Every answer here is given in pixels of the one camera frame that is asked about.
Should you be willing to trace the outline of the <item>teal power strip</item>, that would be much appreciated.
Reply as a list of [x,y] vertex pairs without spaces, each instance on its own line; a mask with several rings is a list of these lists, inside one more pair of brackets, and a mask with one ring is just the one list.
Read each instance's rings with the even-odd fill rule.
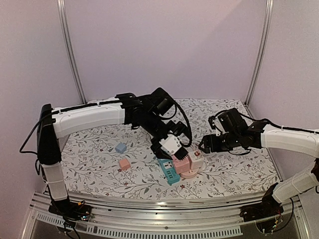
[[158,163],[170,186],[180,181],[180,175],[176,173],[172,160],[158,159]]

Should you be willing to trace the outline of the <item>white cube socket adapter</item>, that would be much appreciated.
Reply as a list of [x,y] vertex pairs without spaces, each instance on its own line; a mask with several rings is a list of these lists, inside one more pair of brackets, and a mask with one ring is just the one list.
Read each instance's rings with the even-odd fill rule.
[[199,150],[189,152],[188,158],[190,163],[190,169],[199,169],[202,167],[204,157]]

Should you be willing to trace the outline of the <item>pink cube socket adapter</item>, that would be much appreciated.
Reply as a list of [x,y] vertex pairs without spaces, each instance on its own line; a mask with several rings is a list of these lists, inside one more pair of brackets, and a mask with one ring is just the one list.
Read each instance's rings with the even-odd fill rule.
[[185,173],[190,170],[190,161],[188,156],[181,160],[173,156],[172,160],[177,174]]

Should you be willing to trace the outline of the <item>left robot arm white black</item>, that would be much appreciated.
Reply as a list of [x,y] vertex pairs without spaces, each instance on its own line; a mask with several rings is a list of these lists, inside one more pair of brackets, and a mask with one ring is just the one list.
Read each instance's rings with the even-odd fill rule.
[[63,216],[74,212],[64,183],[62,156],[58,140],[72,133],[107,125],[131,125],[132,129],[143,128],[152,136],[151,150],[159,158],[184,159],[190,143],[182,143],[183,134],[192,141],[192,132],[187,117],[185,123],[174,123],[164,114],[181,106],[163,89],[151,94],[136,96],[133,93],[118,94],[105,101],[97,101],[66,108],[42,107],[40,118],[33,127],[36,132],[37,151],[34,154],[42,167],[49,194],[54,206]]

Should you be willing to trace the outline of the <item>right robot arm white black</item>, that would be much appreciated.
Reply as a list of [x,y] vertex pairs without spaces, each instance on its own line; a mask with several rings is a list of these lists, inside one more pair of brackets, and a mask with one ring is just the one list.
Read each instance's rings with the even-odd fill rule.
[[319,185],[319,132],[318,130],[279,126],[268,119],[247,117],[236,108],[223,110],[209,118],[215,134],[205,135],[198,148],[206,153],[230,152],[234,148],[276,148],[309,155],[314,164],[289,179],[272,185],[258,205],[258,213],[268,217],[285,200]]

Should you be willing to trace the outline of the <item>small pink charger plug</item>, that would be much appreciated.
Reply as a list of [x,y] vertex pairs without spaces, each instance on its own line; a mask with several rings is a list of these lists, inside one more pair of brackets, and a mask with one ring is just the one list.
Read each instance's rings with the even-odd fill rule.
[[122,170],[127,170],[131,167],[131,164],[128,159],[124,158],[119,161],[119,166]]

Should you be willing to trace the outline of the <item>small blue charger plug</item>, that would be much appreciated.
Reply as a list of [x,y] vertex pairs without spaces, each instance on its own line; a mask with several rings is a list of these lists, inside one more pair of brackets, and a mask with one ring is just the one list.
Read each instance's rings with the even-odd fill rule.
[[118,153],[124,153],[127,150],[127,146],[120,142],[116,147],[115,147],[115,151]]

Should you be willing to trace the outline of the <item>pink round power strip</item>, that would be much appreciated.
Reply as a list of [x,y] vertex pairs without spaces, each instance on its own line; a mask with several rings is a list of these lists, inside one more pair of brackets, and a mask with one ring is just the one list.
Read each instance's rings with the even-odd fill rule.
[[180,173],[180,177],[183,179],[194,178],[198,174],[199,170],[200,168],[190,169],[186,172]]

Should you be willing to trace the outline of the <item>floral table mat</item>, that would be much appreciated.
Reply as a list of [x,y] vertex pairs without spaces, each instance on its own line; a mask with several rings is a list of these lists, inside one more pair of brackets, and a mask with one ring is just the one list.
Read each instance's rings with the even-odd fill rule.
[[[115,151],[120,143],[124,153]],[[279,176],[265,149],[205,154],[191,179],[168,184],[150,149],[151,136],[128,125],[102,126],[62,140],[62,169],[69,191],[131,199],[200,199],[266,191]],[[122,170],[121,159],[131,167]]]

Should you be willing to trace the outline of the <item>aluminium front rail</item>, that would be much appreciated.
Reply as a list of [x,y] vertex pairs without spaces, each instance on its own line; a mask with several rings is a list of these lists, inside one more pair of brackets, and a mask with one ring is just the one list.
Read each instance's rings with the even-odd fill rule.
[[270,218],[245,222],[240,217],[240,208],[260,202],[261,193],[159,201],[70,193],[70,199],[92,207],[92,218],[75,227],[83,239],[310,238],[298,198],[284,203],[281,221],[271,233],[262,229]]

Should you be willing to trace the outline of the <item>right aluminium frame post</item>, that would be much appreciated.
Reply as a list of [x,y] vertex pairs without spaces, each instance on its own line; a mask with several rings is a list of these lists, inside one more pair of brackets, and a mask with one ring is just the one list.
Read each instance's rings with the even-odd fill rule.
[[261,33],[260,44],[257,52],[256,62],[253,68],[253,74],[251,78],[251,82],[248,88],[248,92],[245,98],[244,105],[248,108],[251,104],[255,88],[257,86],[257,81],[259,77],[259,73],[262,67],[262,62],[266,50],[267,40],[269,36],[270,26],[271,26],[271,19],[273,13],[274,1],[273,0],[266,0],[266,7],[265,7],[265,15]]

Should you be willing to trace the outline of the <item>aluminium frame post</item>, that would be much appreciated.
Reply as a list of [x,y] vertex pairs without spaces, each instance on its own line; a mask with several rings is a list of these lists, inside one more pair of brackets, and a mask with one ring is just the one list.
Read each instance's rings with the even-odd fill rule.
[[67,20],[67,12],[64,0],[57,0],[57,8],[59,13],[60,25],[62,30],[62,35],[66,47],[66,52],[68,56],[68,61],[70,64],[71,73],[73,76],[73,80],[75,83],[75,87],[82,104],[87,103],[87,99],[85,97],[85,92],[83,89],[83,85],[80,79],[80,74],[78,71],[74,50],[72,46],[71,34],[69,30],[68,20]]
[[262,62],[266,50],[267,40],[269,36],[270,26],[271,26],[271,19],[273,13],[274,1],[273,0],[266,0],[266,7],[265,7],[265,15],[261,33],[260,44],[257,52],[256,62],[253,68],[253,74],[251,78],[251,82],[248,88],[248,92],[245,98],[244,105],[248,108],[251,104],[255,88],[257,86],[257,81],[259,77],[259,73],[262,67]]

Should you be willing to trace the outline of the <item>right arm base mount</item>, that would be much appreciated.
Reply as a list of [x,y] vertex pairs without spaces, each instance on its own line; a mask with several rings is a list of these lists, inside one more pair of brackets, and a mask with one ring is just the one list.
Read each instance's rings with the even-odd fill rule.
[[262,201],[240,208],[239,216],[244,222],[261,220],[272,217],[270,220],[256,223],[259,232],[263,234],[273,233],[277,228],[284,209],[281,203],[278,203],[273,197],[273,191],[278,183],[273,184],[262,197]]

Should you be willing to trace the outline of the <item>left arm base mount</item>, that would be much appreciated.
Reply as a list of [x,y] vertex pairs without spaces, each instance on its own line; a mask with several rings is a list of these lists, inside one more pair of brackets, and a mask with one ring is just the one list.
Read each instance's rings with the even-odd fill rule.
[[88,221],[92,217],[92,207],[85,200],[72,202],[69,198],[61,201],[52,199],[48,211],[71,221]]

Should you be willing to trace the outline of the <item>left aluminium frame post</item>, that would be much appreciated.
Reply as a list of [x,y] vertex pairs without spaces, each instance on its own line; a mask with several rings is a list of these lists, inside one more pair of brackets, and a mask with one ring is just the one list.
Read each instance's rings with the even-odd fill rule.
[[67,20],[67,12],[64,0],[57,0],[57,8],[59,13],[60,25],[62,30],[62,35],[66,47],[66,52],[68,56],[68,61],[70,64],[71,73],[73,76],[73,80],[75,83],[75,87],[82,104],[87,103],[87,99],[85,97],[85,92],[83,89],[83,85],[80,79],[80,74],[78,71],[74,50],[72,46],[71,34],[69,30],[68,20]]

